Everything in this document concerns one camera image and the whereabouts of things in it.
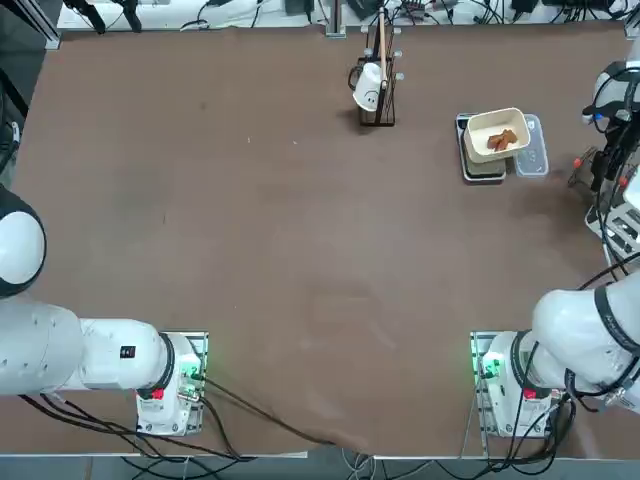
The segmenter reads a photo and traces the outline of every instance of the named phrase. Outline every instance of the mug rack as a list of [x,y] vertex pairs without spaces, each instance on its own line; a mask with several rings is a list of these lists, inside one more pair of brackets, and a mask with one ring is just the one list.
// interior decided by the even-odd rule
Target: mug rack
[[363,33],[367,34],[364,56],[358,58],[358,63],[349,72],[349,86],[355,89],[355,85],[366,63],[379,63],[382,72],[382,83],[378,92],[378,104],[376,110],[369,112],[358,107],[360,125],[365,127],[393,127],[396,124],[395,88],[396,81],[404,78],[403,74],[395,72],[395,59],[402,56],[397,50],[392,52],[393,38],[400,33],[399,28],[394,28],[393,19],[389,17],[386,8],[380,8],[376,17],[375,35],[370,44],[370,27],[363,27]]

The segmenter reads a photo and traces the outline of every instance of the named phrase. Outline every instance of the floor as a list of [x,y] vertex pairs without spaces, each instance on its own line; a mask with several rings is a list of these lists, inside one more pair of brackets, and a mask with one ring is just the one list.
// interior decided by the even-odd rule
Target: floor
[[[61,0],[42,0],[42,7],[51,18],[57,18]],[[44,42],[37,34],[6,10],[0,11],[0,65],[12,78],[17,88],[22,92],[27,101],[30,100],[38,73],[44,58]],[[22,124],[18,114],[13,118]],[[147,462],[134,459],[139,465]],[[222,462],[207,459],[202,460],[212,468],[220,467]],[[410,471],[421,462],[415,461],[386,461],[385,466],[389,477],[400,475]],[[482,468],[482,464],[476,461],[447,461],[444,464],[462,476],[471,476]],[[383,478],[382,465],[378,462],[376,476]],[[177,475],[185,473],[183,464],[163,464],[155,470],[165,475]],[[640,471],[640,462],[579,462],[557,461],[555,465],[543,476],[548,480],[572,480],[572,479],[598,479],[610,480],[632,478]],[[30,457],[4,457],[0,458],[0,476],[3,480],[31,480],[31,479],[66,479],[66,480],[119,480],[131,478],[136,470],[127,466],[120,458],[106,457],[57,457],[57,458],[30,458]],[[198,475],[201,471],[197,466],[187,465],[188,475]],[[246,465],[234,466],[223,478],[306,478],[315,479],[343,479],[347,478],[349,470],[343,463],[340,452],[337,449],[322,448],[309,454],[309,458],[302,459],[260,459]],[[506,471],[501,474],[505,480],[518,475],[514,471]],[[412,478],[415,479],[446,479],[450,478],[436,465],[425,468]]]

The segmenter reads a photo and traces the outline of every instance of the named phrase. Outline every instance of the brown table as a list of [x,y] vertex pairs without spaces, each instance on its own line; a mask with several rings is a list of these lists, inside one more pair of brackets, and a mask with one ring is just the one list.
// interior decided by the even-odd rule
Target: brown table
[[[611,24],[405,29],[397,126],[362,131],[346,74],[363,42],[315,29],[66,39],[47,55],[15,184],[49,235],[31,294],[206,329],[210,373],[291,424],[363,452],[455,457],[469,332],[527,328],[544,292],[603,266],[565,182],[602,142],[580,111],[629,44]],[[542,120],[549,175],[466,186],[455,115],[507,106]],[[133,425],[130,394],[71,398]],[[241,451],[310,447],[219,405]],[[16,399],[0,412],[3,452],[128,451]],[[468,456],[482,454],[476,417]],[[639,427],[580,412],[562,453],[638,458]],[[213,426],[190,440],[220,447]]]

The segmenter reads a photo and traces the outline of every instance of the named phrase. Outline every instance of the plastic container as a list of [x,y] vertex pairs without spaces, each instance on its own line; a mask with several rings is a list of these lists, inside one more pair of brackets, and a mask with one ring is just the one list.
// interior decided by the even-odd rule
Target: plastic container
[[549,173],[549,160],[547,146],[542,135],[542,124],[538,117],[530,113],[525,113],[524,118],[527,120],[531,141],[527,148],[523,148],[513,156],[516,175],[519,177],[544,177]]
[[[487,141],[492,135],[499,135],[503,130],[510,129],[516,134],[516,143],[501,151],[495,152],[487,147]],[[475,163],[493,162],[501,158],[512,157],[518,150],[529,146],[531,136],[527,128],[524,114],[517,108],[505,108],[493,112],[480,113],[469,119],[464,132],[464,142],[469,159]]]

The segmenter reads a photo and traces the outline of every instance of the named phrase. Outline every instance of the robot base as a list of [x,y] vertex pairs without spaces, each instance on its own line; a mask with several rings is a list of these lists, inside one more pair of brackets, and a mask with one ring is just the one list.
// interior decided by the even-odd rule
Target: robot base
[[[471,357],[476,384],[476,399],[482,442],[487,451],[486,435],[523,436],[540,414],[549,410],[551,396],[527,398],[525,389],[518,425],[514,425],[522,389],[511,370],[511,345],[517,332],[472,332]],[[549,434],[548,417],[543,417],[527,438],[544,438]]]
[[173,375],[167,388],[150,399],[136,395],[137,429],[152,435],[184,436],[202,430],[204,394],[202,381],[191,373],[206,374],[209,334],[207,332],[164,332],[175,351]]

